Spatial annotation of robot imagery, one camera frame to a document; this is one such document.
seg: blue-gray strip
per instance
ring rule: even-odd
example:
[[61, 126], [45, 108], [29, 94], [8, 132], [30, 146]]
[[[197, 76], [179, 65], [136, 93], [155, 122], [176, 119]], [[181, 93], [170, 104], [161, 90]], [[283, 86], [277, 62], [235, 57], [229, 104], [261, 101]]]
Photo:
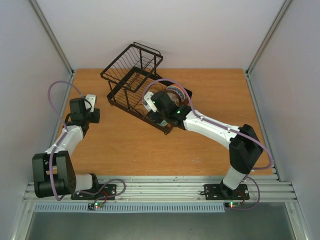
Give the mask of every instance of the blue-gray strip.
[[103, 207], [89, 210], [85, 202], [47, 202], [37, 203], [37, 213], [224, 213], [223, 203], [122, 203], [107, 202]]

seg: wall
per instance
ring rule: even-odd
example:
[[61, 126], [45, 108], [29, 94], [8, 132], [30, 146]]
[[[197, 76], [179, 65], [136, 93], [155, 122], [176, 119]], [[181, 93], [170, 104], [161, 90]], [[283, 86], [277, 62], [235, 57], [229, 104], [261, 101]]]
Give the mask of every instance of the wall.
[[241, 68], [283, 0], [38, 0], [74, 69], [105, 68], [133, 41], [161, 68]]
[[[69, 73], [28, 1], [0, 2], [0, 33], [0, 238], [8, 240], [32, 157], [48, 146], [56, 119], [47, 89]], [[65, 89], [52, 91], [57, 106]]]
[[252, 73], [282, 180], [320, 239], [320, 1], [293, 1]]

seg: wire basket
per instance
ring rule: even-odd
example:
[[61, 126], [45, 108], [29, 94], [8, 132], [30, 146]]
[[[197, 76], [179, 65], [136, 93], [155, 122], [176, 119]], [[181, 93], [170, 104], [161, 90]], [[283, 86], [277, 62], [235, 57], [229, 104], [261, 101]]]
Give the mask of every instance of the wire basket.
[[[142, 93], [146, 86], [154, 80], [162, 79], [157, 74], [157, 66], [162, 62], [163, 56], [158, 50], [134, 42], [130, 44], [109, 66], [102, 72], [101, 77], [108, 81], [110, 93], [107, 99], [114, 105], [131, 115], [145, 121], [155, 128], [168, 134], [172, 127], [160, 126], [148, 117], [148, 111], [142, 104]], [[161, 81], [153, 84], [149, 91], [156, 93], [164, 91], [172, 83]]]

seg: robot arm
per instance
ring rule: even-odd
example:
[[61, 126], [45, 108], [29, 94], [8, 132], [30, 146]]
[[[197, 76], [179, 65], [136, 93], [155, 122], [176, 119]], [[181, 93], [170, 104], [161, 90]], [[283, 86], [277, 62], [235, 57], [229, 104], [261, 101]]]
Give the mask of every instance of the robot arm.
[[71, 99], [70, 113], [65, 120], [67, 129], [62, 129], [61, 135], [45, 152], [33, 156], [34, 191], [38, 198], [54, 195], [48, 174], [52, 151], [52, 166], [56, 170], [53, 174], [54, 186], [58, 195], [73, 194], [97, 186], [98, 180], [94, 174], [75, 174], [70, 159], [77, 144], [85, 137], [89, 124], [97, 124], [100, 121], [100, 110], [95, 108], [96, 101], [97, 97], [91, 94], [85, 98]]
[[[144, 96], [143, 104], [149, 111], [147, 116], [153, 122], [162, 124], [165, 121], [172, 127], [199, 133], [220, 143], [229, 150], [231, 167], [220, 184], [221, 192], [226, 198], [250, 173], [263, 152], [263, 149], [254, 142], [230, 131], [230, 129], [240, 131], [258, 140], [253, 128], [247, 124], [243, 127], [229, 125], [209, 118], [195, 110], [195, 113], [201, 116], [199, 118], [190, 106], [185, 104], [177, 106], [164, 91], [155, 94], [148, 92]], [[225, 126], [226, 129], [222, 129], [213, 123]]]

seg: wooden table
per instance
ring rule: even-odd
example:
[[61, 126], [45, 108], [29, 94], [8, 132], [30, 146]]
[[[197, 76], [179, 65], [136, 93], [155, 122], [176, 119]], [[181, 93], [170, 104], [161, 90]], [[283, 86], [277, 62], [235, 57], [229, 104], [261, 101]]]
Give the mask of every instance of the wooden table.
[[[86, 94], [97, 95], [100, 123], [91, 123], [85, 138], [72, 154], [78, 174], [225, 175], [230, 167], [229, 152], [217, 142], [195, 132], [174, 128], [168, 135], [142, 120], [111, 106], [108, 82], [102, 69], [78, 69], [74, 84]], [[251, 125], [262, 135], [242, 69], [159, 69], [163, 78], [175, 79], [193, 92], [195, 108], [221, 122]], [[75, 90], [71, 98], [78, 98]], [[257, 167], [268, 165], [264, 152]], [[271, 174], [271, 170], [256, 171]]]

